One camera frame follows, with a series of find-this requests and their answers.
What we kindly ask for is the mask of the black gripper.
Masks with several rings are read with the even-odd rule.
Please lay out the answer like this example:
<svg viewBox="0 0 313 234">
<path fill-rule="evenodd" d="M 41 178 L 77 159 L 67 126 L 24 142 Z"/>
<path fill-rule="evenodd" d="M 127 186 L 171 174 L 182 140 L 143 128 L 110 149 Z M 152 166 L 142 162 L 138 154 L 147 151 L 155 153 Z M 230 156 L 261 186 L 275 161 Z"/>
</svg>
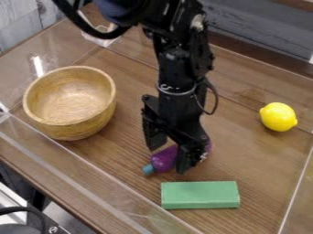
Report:
<svg viewBox="0 0 313 234">
<path fill-rule="evenodd" d="M 176 172 L 183 175 L 209 155 L 209 144 L 205 144 L 209 136 L 201 124 L 206 88 L 196 87 L 182 93 L 160 91 L 158 97 L 144 95 L 142 101 L 146 145 L 155 151 L 166 144 L 167 139 L 180 144 L 175 167 Z"/>
</svg>

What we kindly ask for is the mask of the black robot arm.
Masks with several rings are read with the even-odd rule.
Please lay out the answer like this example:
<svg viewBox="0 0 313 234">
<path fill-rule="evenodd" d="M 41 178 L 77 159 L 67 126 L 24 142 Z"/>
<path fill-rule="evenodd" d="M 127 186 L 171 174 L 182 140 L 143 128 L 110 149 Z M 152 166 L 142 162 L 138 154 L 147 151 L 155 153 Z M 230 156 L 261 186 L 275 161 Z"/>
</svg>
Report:
<svg viewBox="0 0 313 234">
<path fill-rule="evenodd" d="M 89 36 L 114 39 L 131 27 L 142 26 L 152 41 L 159 65 L 158 94 L 142 96 L 142 124 L 151 151 L 160 151 L 179 174 L 206 158 L 210 138 L 201 124 L 206 93 L 215 91 L 206 74 L 215 56 L 207 43 L 206 10 L 198 0 L 92 0 L 102 16 L 116 25 L 108 32 L 96 30 L 67 0 L 51 0 L 69 21 Z"/>
</svg>

